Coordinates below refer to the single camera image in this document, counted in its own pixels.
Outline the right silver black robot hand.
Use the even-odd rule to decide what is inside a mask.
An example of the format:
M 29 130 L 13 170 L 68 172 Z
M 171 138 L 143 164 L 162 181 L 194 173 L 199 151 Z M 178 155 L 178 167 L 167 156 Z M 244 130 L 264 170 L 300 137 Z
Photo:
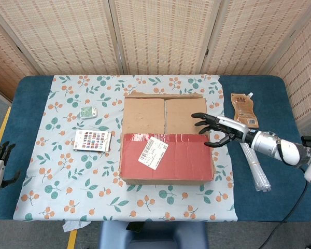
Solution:
M 222 147 L 230 141 L 247 143 L 248 146 L 252 145 L 255 134 L 251 132 L 243 123 L 227 118 L 225 116 L 215 117 L 206 113 L 193 113 L 191 117 L 195 119 L 201 119 L 201 121 L 194 124 L 196 127 L 204 126 L 204 128 L 199 131 L 199 134 L 204 134 L 205 132 L 211 130 L 225 134 L 225 137 L 218 142 L 205 142 L 204 145 L 207 147 Z

